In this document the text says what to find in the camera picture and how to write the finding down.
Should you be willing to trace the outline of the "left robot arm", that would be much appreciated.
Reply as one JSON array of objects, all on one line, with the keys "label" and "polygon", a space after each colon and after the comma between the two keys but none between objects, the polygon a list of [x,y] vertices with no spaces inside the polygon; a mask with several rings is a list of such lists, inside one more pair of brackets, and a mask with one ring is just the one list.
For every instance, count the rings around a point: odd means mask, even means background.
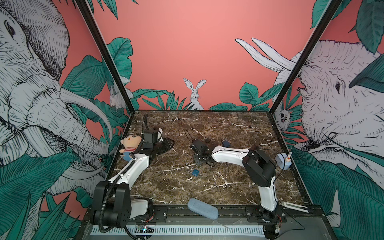
[{"label": "left robot arm", "polygon": [[163,130],[145,130],[141,136],[129,135],[121,140],[121,157],[126,166],[114,177],[96,185],[90,222],[101,233],[113,228],[123,229],[129,220],[138,218],[146,223],[155,217],[151,199],[131,198],[131,189],[141,173],[161,154],[173,148],[175,142],[163,137]]}]

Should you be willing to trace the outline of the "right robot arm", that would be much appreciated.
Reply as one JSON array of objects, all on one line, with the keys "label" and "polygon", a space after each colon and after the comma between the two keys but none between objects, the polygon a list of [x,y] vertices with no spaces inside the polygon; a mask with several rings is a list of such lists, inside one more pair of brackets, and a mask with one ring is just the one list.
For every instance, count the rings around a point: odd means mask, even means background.
[{"label": "right robot arm", "polygon": [[261,207],[269,212],[276,210],[278,205],[275,189],[276,165],[258,146],[248,149],[209,147],[204,142],[195,139],[190,148],[195,153],[193,158],[197,165],[216,162],[244,167],[251,180],[258,186]]}]

